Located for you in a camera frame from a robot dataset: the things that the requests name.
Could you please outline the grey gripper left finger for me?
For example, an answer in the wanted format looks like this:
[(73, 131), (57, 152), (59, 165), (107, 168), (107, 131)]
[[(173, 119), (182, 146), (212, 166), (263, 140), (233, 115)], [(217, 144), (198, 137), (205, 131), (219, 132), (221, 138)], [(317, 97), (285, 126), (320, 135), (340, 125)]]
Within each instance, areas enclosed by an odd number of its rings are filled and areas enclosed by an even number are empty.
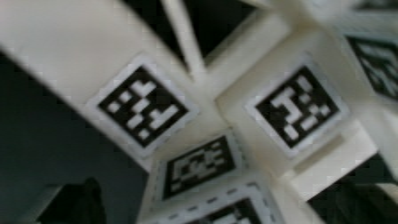
[(94, 178), (80, 184), (47, 186), (18, 224), (107, 224), (102, 186)]

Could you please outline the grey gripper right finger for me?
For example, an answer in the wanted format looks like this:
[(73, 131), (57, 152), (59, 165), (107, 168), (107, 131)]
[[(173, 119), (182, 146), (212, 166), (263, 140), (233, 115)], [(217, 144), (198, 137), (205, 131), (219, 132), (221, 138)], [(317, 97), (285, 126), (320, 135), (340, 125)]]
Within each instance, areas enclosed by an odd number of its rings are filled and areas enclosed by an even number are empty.
[(325, 224), (398, 224), (398, 185), (338, 184), (311, 198), (309, 205)]

